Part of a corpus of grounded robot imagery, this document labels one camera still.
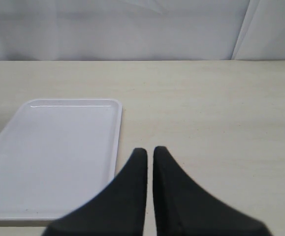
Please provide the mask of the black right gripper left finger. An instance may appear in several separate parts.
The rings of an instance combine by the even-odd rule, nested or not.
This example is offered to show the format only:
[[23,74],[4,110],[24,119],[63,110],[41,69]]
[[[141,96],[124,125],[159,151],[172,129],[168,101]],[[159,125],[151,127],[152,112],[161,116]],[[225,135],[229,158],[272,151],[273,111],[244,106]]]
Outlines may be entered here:
[[117,176],[97,196],[53,221],[45,236],[141,236],[147,200],[148,155],[135,148]]

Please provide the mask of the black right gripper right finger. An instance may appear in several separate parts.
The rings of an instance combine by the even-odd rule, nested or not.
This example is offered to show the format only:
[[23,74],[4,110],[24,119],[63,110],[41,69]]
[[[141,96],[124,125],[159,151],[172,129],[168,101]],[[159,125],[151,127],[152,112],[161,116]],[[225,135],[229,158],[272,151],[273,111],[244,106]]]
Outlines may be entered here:
[[153,202],[159,236],[270,236],[261,221],[209,194],[166,147],[153,154]]

